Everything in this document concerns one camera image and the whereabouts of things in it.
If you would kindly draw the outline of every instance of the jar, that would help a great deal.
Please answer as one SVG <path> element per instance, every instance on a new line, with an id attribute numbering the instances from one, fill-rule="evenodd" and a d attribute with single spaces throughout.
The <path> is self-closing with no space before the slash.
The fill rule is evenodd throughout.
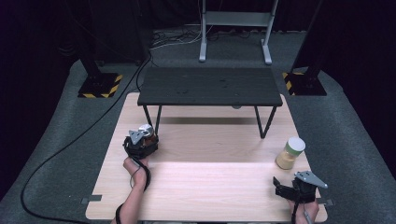
<path id="1" fill-rule="evenodd" d="M 297 157 L 304 151 L 305 142 L 299 137 L 291 137 L 286 143 L 283 150 L 276 157 L 276 164 L 284 169 L 289 170 L 293 168 L 293 165 Z"/>

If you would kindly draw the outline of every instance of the black table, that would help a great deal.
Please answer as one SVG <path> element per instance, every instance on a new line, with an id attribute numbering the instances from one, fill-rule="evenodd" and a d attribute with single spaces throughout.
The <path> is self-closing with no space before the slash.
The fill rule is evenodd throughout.
<path id="1" fill-rule="evenodd" d="M 163 105 L 254 106 L 261 138 L 264 138 L 278 106 L 282 106 L 269 68 L 149 68 L 138 105 L 144 107 L 152 126 L 148 105 L 158 105 L 158 133 Z M 272 106 L 262 131 L 258 106 Z"/>

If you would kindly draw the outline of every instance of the light wood tabletop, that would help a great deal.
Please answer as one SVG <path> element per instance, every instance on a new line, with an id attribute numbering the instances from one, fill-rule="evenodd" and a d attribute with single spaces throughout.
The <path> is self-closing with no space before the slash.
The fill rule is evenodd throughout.
<path id="1" fill-rule="evenodd" d="M 294 173 L 310 170 L 302 153 L 291 170 L 282 170 L 276 155 L 298 136 L 283 96 L 264 139 L 253 106 L 164 106 L 159 149 L 149 159 L 151 183 L 139 215 L 146 221 L 287 222 L 290 209 L 275 195 L 273 177 L 291 186 Z M 128 94 L 89 202 L 89 219 L 112 219 L 131 191 L 122 143 L 129 130 L 147 123 L 138 93 Z M 158 106 L 149 106 L 156 111 Z M 272 107 L 259 107 L 266 122 Z M 327 219 L 323 205 L 316 222 Z"/>

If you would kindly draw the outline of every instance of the gray carpet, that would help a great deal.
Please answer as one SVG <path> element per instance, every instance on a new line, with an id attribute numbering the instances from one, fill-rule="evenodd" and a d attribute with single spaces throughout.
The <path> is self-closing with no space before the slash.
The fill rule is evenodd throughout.
<path id="1" fill-rule="evenodd" d="M 157 65 L 271 67 L 297 131 L 306 142 L 305 152 L 312 171 L 329 185 L 328 189 L 320 189 L 320 193 L 335 202 L 335 206 L 328 207 L 326 223 L 396 223 L 396 182 L 342 87 L 321 73 L 319 80 L 327 96 L 289 96 L 287 93 L 281 74 L 291 69 L 304 33 L 272 34 L 269 41 L 271 66 L 263 62 L 260 38 L 263 34 L 210 41 L 205 63 L 198 62 L 200 42 L 153 49 L 152 61 L 141 72 L 139 83 L 144 80 L 146 69 Z M 47 131 L 0 203 L 0 223 L 58 223 L 27 214 L 22 209 L 20 195 L 33 171 L 60 150 L 29 181 L 24 192 L 27 207 L 45 217 L 108 222 L 86 219 L 87 204 L 81 200 L 92 193 L 126 92 L 136 91 L 135 81 L 129 81 L 138 67 L 134 64 L 106 64 L 100 69 L 123 75 L 115 96 L 77 98 L 86 72 L 81 62 L 73 65 Z"/>

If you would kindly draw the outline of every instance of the cable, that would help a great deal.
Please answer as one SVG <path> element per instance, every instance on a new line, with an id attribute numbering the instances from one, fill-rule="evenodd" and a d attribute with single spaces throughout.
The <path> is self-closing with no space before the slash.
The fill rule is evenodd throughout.
<path id="1" fill-rule="evenodd" d="M 140 74 L 140 72 L 142 71 L 142 69 L 144 68 L 144 66 L 146 66 L 146 64 L 148 63 L 149 59 L 146 60 L 146 62 L 142 65 L 140 65 L 137 70 L 134 72 L 134 74 L 132 75 L 131 79 L 129 80 L 128 84 L 126 85 L 125 89 L 121 92 L 120 97 L 117 98 L 117 100 L 113 103 L 113 105 L 96 121 L 94 122 L 90 127 L 88 127 L 84 132 L 82 132 L 80 135 L 78 135 L 74 140 L 72 140 L 69 144 L 67 144 L 65 147 L 62 147 L 61 149 L 59 149 L 57 152 L 55 152 L 52 156 L 48 157 L 47 159 L 45 159 L 40 165 L 38 165 L 35 170 L 32 172 L 32 174 L 28 177 L 28 179 L 26 180 L 26 182 L 23 184 L 22 190 L 21 190 L 21 195 L 20 195 L 20 199 L 21 199 L 21 205 L 22 208 L 25 212 L 27 212 L 29 215 L 33 216 L 33 217 L 38 217 L 38 218 L 42 218 L 42 219 L 47 219 L 47 220 L 53 220 L 53 221 L 62 221 L 62 222 L 71 222 L 71 223 L 88 223 L 88 222 L 84 222 L 84 221 L 78 221 L 78 220 L 72 220 L 72 219 L 65 219 L 65 218 L 59 218 L 59 217 L 45 217 L 42 215 L 39 215 L 38 213 L 35 213 L 33 211 L 31 211 L 25 201 L 24 201 L 24 192 L 26 190 L 27 185 L 29 184 L 30 180 L 32 179 L 32 177 L 35 175 L 35 173 L 41 169 L 41 167 L 43 167 L 48 161 L 50 161 L 51 159 L 53 159 L 54 157 L 56 157 L 57 155 L 59 155 L 61 152 L 65 151 L 66 149 L 68 149 L 71 145 L 73 145 L 75 142 L 77 142 L 77 140 L 79 138 L 81 138 L 85 133 L 87 133 L 94 125 L 96 125 L 116 104 L 117 102 L 120 100 L 121 96 L 126 92 L 126 90 L 128 89 L 128 86 L 131 84 L 132 80 L 134 79 L 135 76 L 138 76 L 138 74 Z"/>

